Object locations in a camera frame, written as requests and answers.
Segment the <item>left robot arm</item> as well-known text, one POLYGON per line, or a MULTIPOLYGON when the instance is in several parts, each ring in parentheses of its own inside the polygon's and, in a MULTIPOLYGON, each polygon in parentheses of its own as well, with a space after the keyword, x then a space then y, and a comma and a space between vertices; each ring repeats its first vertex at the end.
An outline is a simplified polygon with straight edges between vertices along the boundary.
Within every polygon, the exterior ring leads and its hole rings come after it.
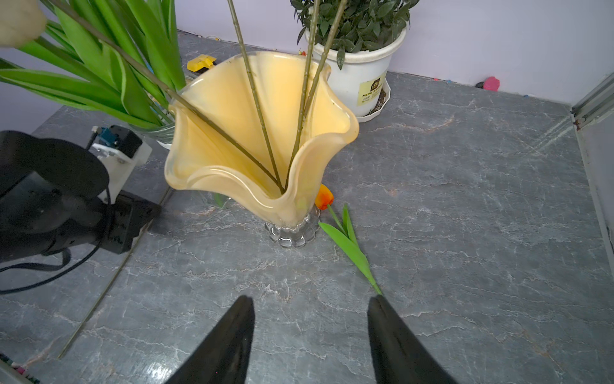
POLYGON ((128 128, 94 127, 81 147, 20 131, 1 133, 1 270, 52 277, 3 295, 52 283, 100 249, 129 251, 161 204, 123 189, 151 147, 128 128))

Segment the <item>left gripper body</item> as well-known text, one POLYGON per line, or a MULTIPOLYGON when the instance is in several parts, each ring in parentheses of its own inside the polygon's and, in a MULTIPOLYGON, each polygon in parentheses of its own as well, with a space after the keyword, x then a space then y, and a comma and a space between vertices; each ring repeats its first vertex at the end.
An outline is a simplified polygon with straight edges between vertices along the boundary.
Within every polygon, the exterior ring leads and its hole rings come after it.
POLYGON ((160 214, 159 204, 122 190, 113 204, 110 233, 101 248, 114 254, 130 251, 142 228, 160 214))

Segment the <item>clear glass vase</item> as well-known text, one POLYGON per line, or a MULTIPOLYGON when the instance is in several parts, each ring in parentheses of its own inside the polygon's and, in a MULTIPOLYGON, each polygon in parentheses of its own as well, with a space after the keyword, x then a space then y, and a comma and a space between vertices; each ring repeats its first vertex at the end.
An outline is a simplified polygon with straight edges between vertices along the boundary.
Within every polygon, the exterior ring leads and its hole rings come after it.
POLYGON ((137 70, 132 69, 134 81, 122 86, 122 104, 139 123, 128 123, 137 135, 157 141, 170 149, 174 139, 175 116, 169 110, 170 95, 152 83, 137 70))

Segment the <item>orange gerbera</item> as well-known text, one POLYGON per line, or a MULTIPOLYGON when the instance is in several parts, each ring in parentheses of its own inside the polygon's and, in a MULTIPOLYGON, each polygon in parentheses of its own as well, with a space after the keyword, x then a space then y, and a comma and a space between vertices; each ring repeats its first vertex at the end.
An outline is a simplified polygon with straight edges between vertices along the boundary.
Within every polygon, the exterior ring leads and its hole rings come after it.
POLYGON ((337 35, 337 31, 338 28, 341 24, 341 20, 342 20, 342 16, 345 12, 345 8, 347 7, 347 0, 342 0, 340 1, 338 8, 337 8, 337 12, 334 18, 334 21, 332 23, 332 26, 330 27, 329 30, 329 35, 328 38, 326 40, 326 44, 324 45, 323 51, 320 54, 320 60, 318 62, 318 67, 316 69, 315 75, 313 77, 313 81, 311 83, 311 87, 310 87, 310 92, 307 92, 307 99, 306 99, 306 104, 305 104, 305 118, 306 119, 306 114, 308 113, 311 104, 313 102, 314 96, 315 96, 315 92, 318 88, 318 83, 319 83, 319 79, 320 79, 320 75, 321 72, 324 69, 324 65, 326 64, 326 60, 328 59, 328 54, 330 51, 330 48, 332 47, 333 41, 337 35))
POLYGON ((252 92, 252 96, 253 96, 253 99, 254 99, 254 105, 255 105, 255 108, 256 108, 256 111, 257 111, 257 116, 258 116, 259 123, 260 123, 260 126, 261 126, 262 134, 263 134, 263 137, 264 137, 264 140, 265 140, 265 145, 266 145, 266 148, 268 150, 268 155, 270 157, 271 165, 273 167, 273 179, 275 180, 275 182, 276 182, 276 184, 278 186, 278 189, 283 194, 285 192, 285 190, 284 190, 283 185, 281 184, 281 177, 280 177, 280 174, 279 174, 279 171, 278 171, 278 166, 277 166, 277 163, 276 163, 275 156, 273 154, 273 147, 271 145, 270 137, 269 137, 269 134, 268 134, 268 130, 267 130, 266 125, 265 125, 265 119, 264 119, 264 115, 262 113, 262 107, 261 107, 261 104, 260 104, 260 99, 259 99, 259 96, 258 96, 258 93, 257 93, 256 84, 255 84, 254 73, 252 71, 249 55, 248 55, 248 52, 247 52, 247 49, 246 49, 246 45, 244 43, 244 39, 243 39, 243 36, 242 36, 242 33, 241 33, 241 27, 240 27, 240 24, 239 24, 239 20, 238 20, 238 16, 237 16, 237 13, 236 13, 236 9, 235 9, 235 6, 233 4, 233 0, 228 0, 227 3, 228 3, 229 10, 230 10, 231 18, 232 18, 232 21, 233 21, 233 26, 234 26, 234 29, 235 29, 235 34, 236 34, 237 39, 238 39, 238 44, 239 44, 240 49, 241 49, 241 55, 242 55, 243 60, 244 60, 244 65, 245 65, 245 69, 246 69, 246 75, 247 75, 247 78, 249 80, 249 86, 250 86, 250 89, 251 89, 251 92, 252 92))

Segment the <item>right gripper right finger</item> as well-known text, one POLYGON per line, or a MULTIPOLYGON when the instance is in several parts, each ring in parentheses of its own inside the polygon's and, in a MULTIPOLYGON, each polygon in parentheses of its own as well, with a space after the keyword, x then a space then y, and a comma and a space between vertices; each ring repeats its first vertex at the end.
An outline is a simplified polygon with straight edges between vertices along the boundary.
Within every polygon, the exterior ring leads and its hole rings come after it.
POLYGON ((454 383, 388 300, 369 299, 369 345, 377 383, 454 383))

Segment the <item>pink tulip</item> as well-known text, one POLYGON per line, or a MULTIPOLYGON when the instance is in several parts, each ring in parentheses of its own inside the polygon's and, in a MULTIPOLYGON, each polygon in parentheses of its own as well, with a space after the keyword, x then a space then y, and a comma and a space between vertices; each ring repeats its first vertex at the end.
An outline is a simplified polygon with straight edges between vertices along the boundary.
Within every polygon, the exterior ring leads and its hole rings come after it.
POLYGON ((39 38, 47 17, 37 0, 1 0, 1 48, 19 48, 39 38))

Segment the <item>yellow gerbera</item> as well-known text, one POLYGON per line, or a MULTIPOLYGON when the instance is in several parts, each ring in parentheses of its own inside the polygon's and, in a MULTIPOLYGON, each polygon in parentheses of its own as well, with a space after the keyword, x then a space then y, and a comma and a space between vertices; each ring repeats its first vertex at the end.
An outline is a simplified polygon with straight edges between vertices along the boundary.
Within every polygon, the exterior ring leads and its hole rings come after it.
POLYGON ((305 104, 306 104, 306 99, 307 99, 307 87, 309 84, 310 67, 311 67, 312 56, 313 56, 314 38, 316 36, 316 32, 314 30, 316 29, 316 26, 317 26, 320 3, 321 3, 320 0, 315 0, 313 2, 313 8, 312 8, 313 12, 311 14, 311 22, 310 22, 310 28, 309 28, 310 37, 308 38, 308 47, 307 47, 306 56, 305 56, 305 70, 304 70, 303 83, 302 83, 302 93, 301 93, 301 100, 299 103, 299 112, 297 116, 297 131, 295 135, 293 151, 292 151, 292 154, 289 160, 288 172, 290 172, 290 168, 293 164, 295 156, 297 155, 297 152, 300 147, 300 140, 302 137, 303 121, 305 118, 305 104))

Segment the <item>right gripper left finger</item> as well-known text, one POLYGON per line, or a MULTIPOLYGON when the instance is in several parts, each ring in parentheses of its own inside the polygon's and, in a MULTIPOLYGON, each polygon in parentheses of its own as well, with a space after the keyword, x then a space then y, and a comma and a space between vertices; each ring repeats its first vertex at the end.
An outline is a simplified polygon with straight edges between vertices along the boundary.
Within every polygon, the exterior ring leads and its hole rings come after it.
POLYGON ((242 295, 167 382, 244 383, 254 325, 254 301, 242 295))

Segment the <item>yellow fluted vase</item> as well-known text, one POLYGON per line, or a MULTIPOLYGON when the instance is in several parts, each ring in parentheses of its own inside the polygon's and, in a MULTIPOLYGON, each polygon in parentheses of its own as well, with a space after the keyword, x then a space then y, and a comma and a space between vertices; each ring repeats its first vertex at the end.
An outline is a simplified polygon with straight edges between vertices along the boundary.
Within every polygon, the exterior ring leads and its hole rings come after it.
POLYGON ((175 131, 166 182, 228 196, 262 219, 273 241, 303 246, 319 228, 315 199, 325 169, 358 137, 358 120, 329 87, 331 69, 324 65, 288 172, 305 59, 268 51, 249 53, 249 59, 285 192, 273 179, 241 54, 197 77, 171 104, 175 131))

